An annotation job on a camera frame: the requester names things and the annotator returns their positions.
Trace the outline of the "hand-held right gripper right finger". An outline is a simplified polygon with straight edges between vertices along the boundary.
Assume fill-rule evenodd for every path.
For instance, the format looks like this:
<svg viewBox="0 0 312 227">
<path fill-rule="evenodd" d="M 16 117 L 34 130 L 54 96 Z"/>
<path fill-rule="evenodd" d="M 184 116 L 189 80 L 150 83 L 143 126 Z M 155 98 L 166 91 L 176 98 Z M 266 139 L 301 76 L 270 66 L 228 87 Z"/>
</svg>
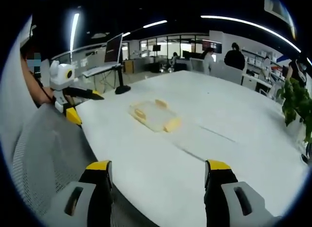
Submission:
<svg viewBox="0 0 312 227">
<path fill-rule="evenodd" d="M 208 227 L 273 227 L 280 220 L 265 208 L 264 198 L 221 161 L 205 161 L 204 204 Z"/>
</svg>

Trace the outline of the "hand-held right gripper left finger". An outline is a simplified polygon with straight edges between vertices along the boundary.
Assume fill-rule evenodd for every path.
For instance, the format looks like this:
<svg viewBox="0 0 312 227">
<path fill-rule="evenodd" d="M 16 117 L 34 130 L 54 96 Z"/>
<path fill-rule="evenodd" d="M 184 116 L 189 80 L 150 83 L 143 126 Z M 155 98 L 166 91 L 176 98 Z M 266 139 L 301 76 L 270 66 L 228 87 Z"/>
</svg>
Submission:
<svg viewBox="0 0 312 227">
<path fill-rule="evenodd" d="M 48 227 L 110 227 L 112 205 L 112 162 L 94 162 L 53 197 L 43 220 Z"/>
</svg>

